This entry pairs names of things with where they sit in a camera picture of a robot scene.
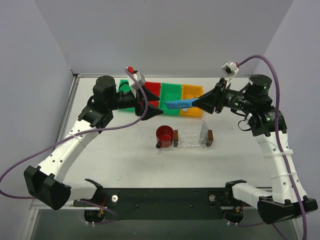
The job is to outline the red mug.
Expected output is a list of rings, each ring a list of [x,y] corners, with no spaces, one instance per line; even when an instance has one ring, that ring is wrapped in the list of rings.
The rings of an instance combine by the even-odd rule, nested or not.
[[[156,132],[156,148],[168,148],[172,145],[174,139],[174,130],[168,125],[162,125],[157,128]]]

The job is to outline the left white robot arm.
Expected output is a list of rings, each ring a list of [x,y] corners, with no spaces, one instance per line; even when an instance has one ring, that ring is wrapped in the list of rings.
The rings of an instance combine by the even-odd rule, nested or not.
[[[134,108],[141,121],[163,114],[161,109],[150,104],[151,101],[158,101],[159,97],[145,88],[145,77],[138,71],[127,76],[129,92],[117,90],[112,76],[97,78],[92,89],[93,95],[69,133],[37,167],[28,166],[24,171],[30,195],[53,210],[59,210],[66,202],[73,200],[86,200],[92,206],[101,203],[103,186],[96,181],[86,178],[82,184],[64,184],[75,160],[106,128],[115,110]]]

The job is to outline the blue toothbrush case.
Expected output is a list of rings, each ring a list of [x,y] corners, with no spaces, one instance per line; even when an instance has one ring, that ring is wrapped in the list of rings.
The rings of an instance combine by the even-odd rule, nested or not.
[[[188,98],[181,100],[166,101],[164,104],[169,110],[189,109],[194,107],[193,102],[195,102],[196,100],[198,100],[198,98]]]

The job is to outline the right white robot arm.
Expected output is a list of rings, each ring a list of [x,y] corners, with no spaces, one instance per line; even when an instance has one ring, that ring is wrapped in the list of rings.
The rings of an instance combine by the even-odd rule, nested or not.
[[[249,130],[266,161],[272,192],[260,190],[243,180],[226,185],[230,187],[232,199],[256,208],[266,224],[301,217],[301,210],[308,214],[318,209],[317,201],[308,197],[295,171],[286,122],[269,97],[271,84],[268,76],[254,74],[243,89],[236,91],[221,78],[211,91],[192,102],[192,106],[209,114],[220,113],[223,108],[245,114]]]

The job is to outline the clear holder with wooden ends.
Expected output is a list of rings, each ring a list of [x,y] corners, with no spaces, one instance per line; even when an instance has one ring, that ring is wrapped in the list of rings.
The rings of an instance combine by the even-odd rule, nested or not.
[[[173,148],[179,151],[204,151],[214,142],[211,129],[175,129]]]

